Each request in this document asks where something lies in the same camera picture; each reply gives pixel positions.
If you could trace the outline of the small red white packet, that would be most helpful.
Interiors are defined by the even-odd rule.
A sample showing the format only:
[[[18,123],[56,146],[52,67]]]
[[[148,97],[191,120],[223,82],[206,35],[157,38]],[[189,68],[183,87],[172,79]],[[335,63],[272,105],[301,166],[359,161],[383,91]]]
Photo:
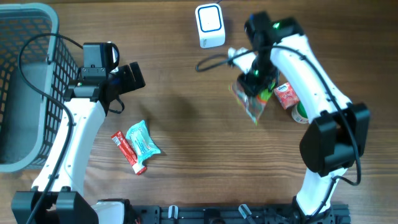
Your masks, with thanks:
[[[289,82],[275,88],[274,94],[285,110],[296,105],[300,101]]]

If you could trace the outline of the green gummy candy bag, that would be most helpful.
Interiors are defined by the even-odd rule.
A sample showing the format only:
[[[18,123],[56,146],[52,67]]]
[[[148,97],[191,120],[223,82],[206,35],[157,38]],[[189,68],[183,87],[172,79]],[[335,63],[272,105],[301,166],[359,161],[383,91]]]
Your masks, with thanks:
[[[273,90],[269,91],[265,89],[256,96],[247,96],[243,87],[237,81],[230,85],[229,90],[234,95],[237,102],[244,108],[254,124],[257,125],[267,102],[272,96]]]

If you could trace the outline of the mint green wipes pouch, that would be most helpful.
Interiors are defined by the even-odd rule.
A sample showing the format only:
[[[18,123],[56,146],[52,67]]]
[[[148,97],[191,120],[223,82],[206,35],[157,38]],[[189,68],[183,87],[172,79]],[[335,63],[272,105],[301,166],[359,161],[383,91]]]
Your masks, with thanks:
[[[131,126],[127,131],[126,138],[131,141],[137,154],[137,162],[140,164],[143,164],[146,159],[153,155],[161,153],[161,150],[150,137],[144,120]]]

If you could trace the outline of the green lid spice jar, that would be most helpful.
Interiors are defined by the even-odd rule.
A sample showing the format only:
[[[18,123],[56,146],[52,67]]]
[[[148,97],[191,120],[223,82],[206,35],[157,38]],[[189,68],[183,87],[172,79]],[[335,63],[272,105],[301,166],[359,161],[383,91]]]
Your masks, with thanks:
[[[292,109],[292,118],[300,124],[307,124],[308,117],[301,102],[297,103]]]

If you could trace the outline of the red snack bar wrapper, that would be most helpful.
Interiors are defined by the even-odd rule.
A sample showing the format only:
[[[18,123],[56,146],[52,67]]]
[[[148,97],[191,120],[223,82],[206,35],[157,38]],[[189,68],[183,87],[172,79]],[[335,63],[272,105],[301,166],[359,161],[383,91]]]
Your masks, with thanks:
[[[138,157],[133,148],[128,143],[127,139],[125,138],[124,134],[121,131],[114,133],[111,136],[111,139],[117,145],[119,150],[123,153],[124,157],[127,159],[129,164],[131,165],[134,173],[136,175],[143,174],[147,168],[138,162]]]

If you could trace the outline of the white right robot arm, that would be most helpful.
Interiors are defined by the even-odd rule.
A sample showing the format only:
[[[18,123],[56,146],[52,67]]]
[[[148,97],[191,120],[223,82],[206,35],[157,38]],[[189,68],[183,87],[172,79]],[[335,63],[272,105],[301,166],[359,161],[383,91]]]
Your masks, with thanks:
[[[243,74],[238,77],[247,96],[274,90],[283,74],[307,114],[309,126],[300,144],[307,171],[294,198],[297,221],[317,222],[330,211],[330,198],[338,181],[361,182],[360,157],[364,153],[370,111],[354,104],[330,80],[314,56],[296,19],[272,21],[266,12],[252,14],[244,24],[252,45],[233,58]]]

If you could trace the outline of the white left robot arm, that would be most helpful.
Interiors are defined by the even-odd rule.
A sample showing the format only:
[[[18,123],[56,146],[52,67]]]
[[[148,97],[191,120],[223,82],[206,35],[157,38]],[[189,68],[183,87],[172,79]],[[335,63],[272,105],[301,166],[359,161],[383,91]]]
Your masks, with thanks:
[[[85,43],[83,68],[62,91],[60,101],[47,95],[62,113],[50,154],[28,191],[18,191],[11,209],[18,223],[137,223],[128,199],[83,198],[88,159],[99,128],[120,95],[144,87],[136,62],[119,66],[112,42]]]

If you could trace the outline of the white barcode scanner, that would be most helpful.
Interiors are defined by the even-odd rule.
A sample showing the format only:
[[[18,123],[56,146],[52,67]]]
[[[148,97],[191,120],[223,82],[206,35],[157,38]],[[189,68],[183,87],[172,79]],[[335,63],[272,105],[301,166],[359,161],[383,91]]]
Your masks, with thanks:
[[[218,3],[203,4],[195,9],[200,47],[222,46],[226,40],[223,13]]]

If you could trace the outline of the grey plastic mesh basket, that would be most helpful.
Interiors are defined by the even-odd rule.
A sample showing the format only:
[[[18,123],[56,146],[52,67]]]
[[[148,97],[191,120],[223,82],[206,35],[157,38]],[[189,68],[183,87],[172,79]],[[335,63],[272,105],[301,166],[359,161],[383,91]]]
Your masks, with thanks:
[[[62,109],[23,79],[63,100],[78,65],[58,30],[46,4],[1,5],[1,172],[41,169],[47,160]]]

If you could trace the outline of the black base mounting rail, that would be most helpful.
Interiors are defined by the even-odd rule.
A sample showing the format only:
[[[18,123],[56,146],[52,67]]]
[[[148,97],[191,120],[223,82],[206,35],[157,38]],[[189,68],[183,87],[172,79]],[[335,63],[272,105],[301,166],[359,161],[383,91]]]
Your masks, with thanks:
[[[133,206],[139,223],[305,223],[298,211],[290,204],[273,204],[261,207],[250,206],[247,214],[235,207],[160,207],[155,205]]]

